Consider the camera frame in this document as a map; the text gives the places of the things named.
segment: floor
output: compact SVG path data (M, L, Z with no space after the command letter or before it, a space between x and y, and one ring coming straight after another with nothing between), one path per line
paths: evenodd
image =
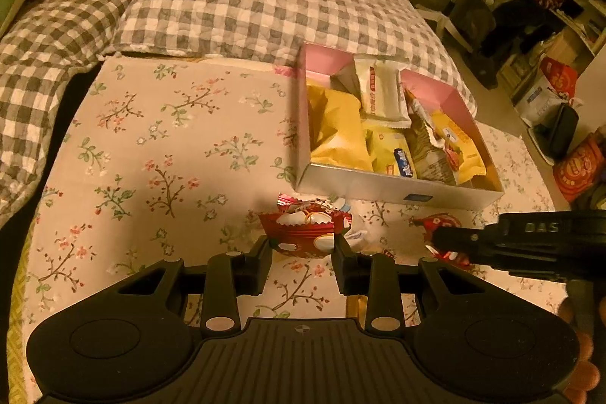
M445 45L448 53L458 67L463 81L465 81L465 84L476 99L478 104L478 114L476 119L479 122L490 125L506 133L513 134L514 136L521 136L524 139L526 147L528 148L530 155L539 169L545 184L547 185L547 189L551 194L551 199L553 200L553 205L555 206L556 210L568 210L570 208L569 204L566 199L563 198L558 186L556 185L551 166L545 163L540 153L538 153L534 147L534 144L528 136L528 127L526 127L526 125L517 115L516 111L513 109L513 105L511 104L511 100L507 94L500 88L484 88L474 77L471 70L469 70L469 68L463 62L463 58L461 56L462 49L456 45L456 42L454 40L446 40Z

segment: orange object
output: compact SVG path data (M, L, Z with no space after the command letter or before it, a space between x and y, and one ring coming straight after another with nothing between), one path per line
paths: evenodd
M553 167L553 176L568 202L589 189L602 171L605 160L598 137L598 133L590 134L564 161Z
M545 57L540 63L540 70L545 74L558 96L565 100L575 97L576 82L579 73L572 67L555 59Z

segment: candy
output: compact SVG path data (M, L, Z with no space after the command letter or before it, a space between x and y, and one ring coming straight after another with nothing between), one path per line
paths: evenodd
M278 211L259 214L272 248L286 256L323 258L334 250L334 235L351 227L351 214L328 201L302 201L281 194Z
M364 125L373 170L387 175L416 178L406 138L397 129Z

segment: white plastic bag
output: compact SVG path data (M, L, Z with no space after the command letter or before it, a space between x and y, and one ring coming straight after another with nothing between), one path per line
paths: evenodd
M550 112L555 111L562 103L566 103L566 100L557 95L547 78L542 75L516 105L516 110L527 126L534 127L542 123Z

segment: checkered pillow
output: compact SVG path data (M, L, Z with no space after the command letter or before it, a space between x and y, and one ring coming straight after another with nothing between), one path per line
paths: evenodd
M304 42L396 56L453 85L476 112L452 59L408 0L135 0L108 51L293 65Z
M132 0L43 0L0 40L0 226L33 193L66 85L98 63Z

